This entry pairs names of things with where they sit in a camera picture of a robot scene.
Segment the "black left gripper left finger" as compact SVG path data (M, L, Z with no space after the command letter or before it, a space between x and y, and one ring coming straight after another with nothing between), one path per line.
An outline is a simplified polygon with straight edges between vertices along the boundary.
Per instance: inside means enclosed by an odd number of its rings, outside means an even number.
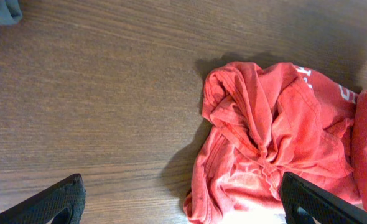
M86 190L80 174L72 174L0 213L0 223L80 223Z

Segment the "red orange t-shirt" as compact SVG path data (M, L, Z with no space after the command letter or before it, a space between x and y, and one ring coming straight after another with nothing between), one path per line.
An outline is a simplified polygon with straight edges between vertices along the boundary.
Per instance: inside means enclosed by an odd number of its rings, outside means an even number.
M191 223L281 212L285 172L367 211L367 90L291 63L231 62L210 72L203 95L212 128L183 203Z

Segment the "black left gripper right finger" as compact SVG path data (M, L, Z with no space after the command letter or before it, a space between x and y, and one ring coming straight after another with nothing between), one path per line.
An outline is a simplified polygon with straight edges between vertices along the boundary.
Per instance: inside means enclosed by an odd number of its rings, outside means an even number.
M313 183L285 172L279 195L287 224L367 224L367 212Z

